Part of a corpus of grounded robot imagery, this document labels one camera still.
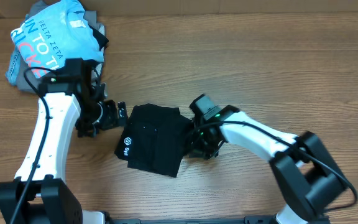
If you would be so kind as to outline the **black t-shirt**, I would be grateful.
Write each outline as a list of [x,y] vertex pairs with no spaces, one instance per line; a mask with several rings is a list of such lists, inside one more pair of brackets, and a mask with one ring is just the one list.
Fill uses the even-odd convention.
[[176,177],[191,127],[178,108],[137,105],[114,153],[129,168]]

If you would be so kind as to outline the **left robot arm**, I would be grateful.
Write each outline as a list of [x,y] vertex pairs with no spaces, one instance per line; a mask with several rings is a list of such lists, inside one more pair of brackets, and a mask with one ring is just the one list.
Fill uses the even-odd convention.
[[62,68],[46,68],[34,85],[38,117],[29,149],[10,182],[0,183],[0,211],[6,223],[112,223],[108,212],[84,210],[66,184],[65,169],[73,131],[95,137],[126,125],[123,102],[108,100],[96,62],[71,58]]

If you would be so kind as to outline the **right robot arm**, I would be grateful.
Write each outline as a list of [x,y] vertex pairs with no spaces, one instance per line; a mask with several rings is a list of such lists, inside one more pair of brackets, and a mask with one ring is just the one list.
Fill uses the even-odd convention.
[[226,142],[269,163],[286,204],[274,215],[246,216],[245,223],[329,223],[326,208],[349,183],[317,135],[277,131],[239,108],[220,108],[205,94],[190,109],[195,115],[186,139],[191,156],[210,159]]

